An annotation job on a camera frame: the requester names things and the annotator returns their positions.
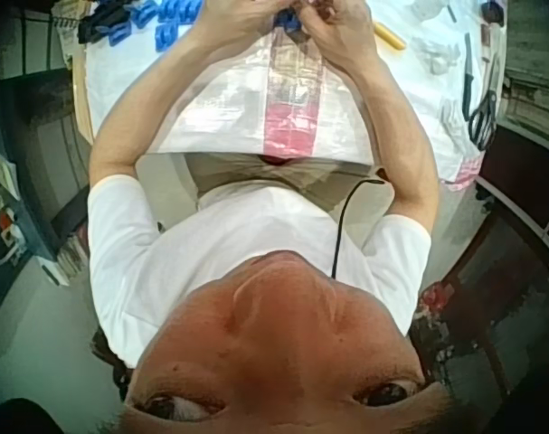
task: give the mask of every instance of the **scissors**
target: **scissors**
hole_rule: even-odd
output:
[[[497,86],[499,85],[500,72],[499,56],[495,55],[491,65],[487,93],[469,117],[469,138],[479,151],[485,151],[489,147],[496,131]]]

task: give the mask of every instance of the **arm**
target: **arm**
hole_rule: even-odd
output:
[[[377,53],[364,0],[332,0],[331,4],[332,18],[325,22],[320,11],[302,0],[300,20],[323,55],[346,71],[363,96],[384,169],[393,184],[394,200],[388,213],[410,217],[431,232],[439,203],[431,143]]]
[[[105,120],[90,159],[90,185],[111,175],[136,177],[164,118],[212,61],[250,47],[290,0],[206,0],[194,27],[121,97]]]

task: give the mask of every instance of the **white cable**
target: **white cable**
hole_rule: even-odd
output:
[[[7,254],[0,259],[0,266],[4,265],[9,259],[13,257],[13,255],[19,250],[19,244],[15,244],[8,252]]]

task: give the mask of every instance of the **yellow object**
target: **yellow object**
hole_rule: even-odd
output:
[[[380,23],[374,23],[374,33],[381,39],[385,40],[395,50],[404,50],[407,48],[405,41]]]

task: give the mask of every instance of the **blue object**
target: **blue object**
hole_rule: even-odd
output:
[[[156,28],[156,51],[164,52],[177,40],[177,22],[160,24]]]
[[[123,41],[124,39],[127,39],[129,36],[131,36],[131,22],[126,21],[121,24],[115,24],[111,27],[107,26],[98,26],[96,29],[104,33],[109,38],[109,46],[115,47],[118,43]]]
[[[180,7],[180,0],[163,0],[159,6],[160,23],[166,23],[177,19],[177,13]]]
[[[177,21],[180,25],[193,24],[202,9],[202,0],[181,0]]]
[[[282,9],[278,12],[276,18],[274,19],[274,26],[283,27],[286,32],[300,30],[302,27],[298,16],[294,12],[294,9],[291,8]]]
[[[202,9],[202,2],[203,0],[163,0],[159,6],[159,22],[193,24]]]
[[[129,11],[131,21],[138,29],[146,27],[147,23],[153,20],[159,11],[159,6],[154,0],[147,0],[139,6],[125,5],[123,7]]]

